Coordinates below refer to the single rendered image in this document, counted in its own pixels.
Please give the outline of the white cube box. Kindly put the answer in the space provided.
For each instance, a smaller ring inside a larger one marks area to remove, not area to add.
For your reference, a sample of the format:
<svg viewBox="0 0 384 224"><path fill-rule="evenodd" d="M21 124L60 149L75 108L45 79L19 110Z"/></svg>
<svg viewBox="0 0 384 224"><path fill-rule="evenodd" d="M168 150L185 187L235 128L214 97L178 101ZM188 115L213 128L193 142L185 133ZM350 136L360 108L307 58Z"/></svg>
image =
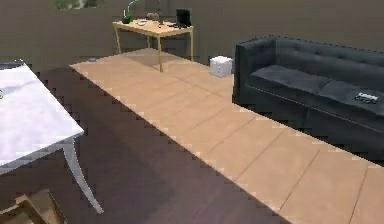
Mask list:
<svg viewBox="0 0 384 224"><path fill-rule="evenodd" d="M210 59L210 74L223 78L232 74L233 60L224 56Z"/></svg>

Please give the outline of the light wooden desk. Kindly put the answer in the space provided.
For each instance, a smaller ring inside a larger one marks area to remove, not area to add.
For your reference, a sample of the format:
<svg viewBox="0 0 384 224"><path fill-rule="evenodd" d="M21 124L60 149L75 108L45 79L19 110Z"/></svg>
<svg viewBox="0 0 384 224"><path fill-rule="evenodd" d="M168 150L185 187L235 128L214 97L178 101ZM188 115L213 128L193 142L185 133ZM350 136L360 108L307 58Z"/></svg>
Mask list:
<svg viewBox="0 0 384 224"><path fill-rule="evenodd" d="M121 53L119 30L125 30L138 34L145 35L147 37L147 47L150 47L150 38L153 37L157 40L157 58L159 63L159 71L163 71L162 64L162 43L161 39L164 37L176 36L180 34L188 33L190 36L190 60L194 60L194 27L189 26L185 28L172 27L172 23L165 21L160 24L158 21L146 20L146 19L134 19L132 22L124 24L122 21L116 21L112 23L116 43L117 52Z"/></svg>

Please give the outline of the black laptop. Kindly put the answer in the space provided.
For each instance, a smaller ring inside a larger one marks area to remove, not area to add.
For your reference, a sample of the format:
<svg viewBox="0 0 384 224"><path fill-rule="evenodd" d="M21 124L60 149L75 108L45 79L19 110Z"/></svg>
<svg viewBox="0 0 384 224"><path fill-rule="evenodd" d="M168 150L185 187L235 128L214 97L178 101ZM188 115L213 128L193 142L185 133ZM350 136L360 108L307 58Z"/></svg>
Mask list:
<svg viewBox="0 0 384 224"><path fill-rule="evenodd" d="M173 28L187 28L192 25L191 15L188 9L176 10L176 22L171 24Z"/></svg>

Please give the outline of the green desk lamp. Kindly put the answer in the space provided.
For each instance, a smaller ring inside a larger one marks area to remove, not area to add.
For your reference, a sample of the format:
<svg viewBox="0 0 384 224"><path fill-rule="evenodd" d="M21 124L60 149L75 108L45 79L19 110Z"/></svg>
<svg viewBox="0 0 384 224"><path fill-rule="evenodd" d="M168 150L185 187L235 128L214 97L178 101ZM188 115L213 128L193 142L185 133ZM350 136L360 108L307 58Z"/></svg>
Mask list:
<svg viewBox="0 0 384 224"><path fill-rule="evenodd" d="M132 15L131 15L131 6L139 2L140 0L132 0L126 9L123 10L123 17L122 17L122 23L123 24L129 24L133 21Z"/></svg>

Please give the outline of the dark grey sofa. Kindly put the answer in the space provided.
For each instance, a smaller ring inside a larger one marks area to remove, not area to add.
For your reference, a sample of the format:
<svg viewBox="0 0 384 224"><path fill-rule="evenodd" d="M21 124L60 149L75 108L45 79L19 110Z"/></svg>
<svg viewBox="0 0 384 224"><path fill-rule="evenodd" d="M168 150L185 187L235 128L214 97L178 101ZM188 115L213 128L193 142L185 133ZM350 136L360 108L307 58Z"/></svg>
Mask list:
<svg viewBox="0 0 384 224"><path fill-rule="evenodd" d="M376 104L355 100L358 93ZM233 102L384 163L384 52L279 36L238 43Z"/></svg>

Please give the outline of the window with green view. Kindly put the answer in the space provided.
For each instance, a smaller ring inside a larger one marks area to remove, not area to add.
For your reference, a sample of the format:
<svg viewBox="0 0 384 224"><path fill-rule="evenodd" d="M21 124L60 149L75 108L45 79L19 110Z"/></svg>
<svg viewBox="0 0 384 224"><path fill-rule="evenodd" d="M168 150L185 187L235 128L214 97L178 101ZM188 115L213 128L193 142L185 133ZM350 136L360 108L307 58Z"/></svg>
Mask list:
<svg viewBox="0 0 384 224"><path fill-rule="evenodd" d="M58 10L95 8L103 3L104 0L54 0L54 5Z"/></svg>

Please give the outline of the white marble table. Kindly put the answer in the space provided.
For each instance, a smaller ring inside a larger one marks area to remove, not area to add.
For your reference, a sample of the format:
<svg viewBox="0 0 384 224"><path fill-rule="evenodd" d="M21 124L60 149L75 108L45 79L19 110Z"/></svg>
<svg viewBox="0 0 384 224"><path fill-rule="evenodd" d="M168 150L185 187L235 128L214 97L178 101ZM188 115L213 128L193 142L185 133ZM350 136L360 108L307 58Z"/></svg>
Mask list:
<svg viewBox="0 0 384 224"><path fill-rule="evenodd" d="M0 175L62 150L79 188L101 214L76 155L74 143L83 134L26 63L0 64Z"/></svg>

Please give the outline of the white remote control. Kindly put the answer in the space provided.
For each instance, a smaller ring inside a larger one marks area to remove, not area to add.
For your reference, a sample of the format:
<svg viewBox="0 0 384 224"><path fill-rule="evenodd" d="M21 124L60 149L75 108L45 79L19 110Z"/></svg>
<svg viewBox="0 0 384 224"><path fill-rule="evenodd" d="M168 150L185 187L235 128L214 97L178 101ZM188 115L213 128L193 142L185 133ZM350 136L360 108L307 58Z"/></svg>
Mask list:
<svg viewBox="0 0 384 224"><path fill-rule="evenodd" d="M358 93L355 97L355 100L359 100L363 103L368 103L368 104L376 104L378 102L378 97L365 94L365 93Z"/></svg>

